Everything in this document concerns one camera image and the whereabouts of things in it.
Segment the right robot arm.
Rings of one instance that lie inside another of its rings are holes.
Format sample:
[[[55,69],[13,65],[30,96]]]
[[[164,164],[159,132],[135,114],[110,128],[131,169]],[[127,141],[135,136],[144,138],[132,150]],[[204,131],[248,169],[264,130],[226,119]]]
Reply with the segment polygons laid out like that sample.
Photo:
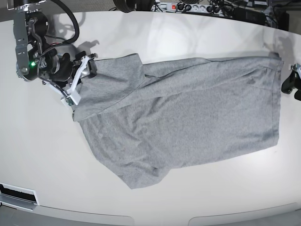
[[[16,73],[25,81],[36,78],[43,84],[49,84],[59,91],[64,91],[67,84],[75,81],[86,53],[80,52],[71,60],[69,53],[59,55],[59,47],[73,44],[79,37],[79,24],[72,11],[60,0],[54,3],[70,18],[75,34],[61,43],[49,44],[47,34],[49,23],[47,16],[37,6],[40,0],[9,0],[7,9],[15,11],[14,36],[16,40]]]

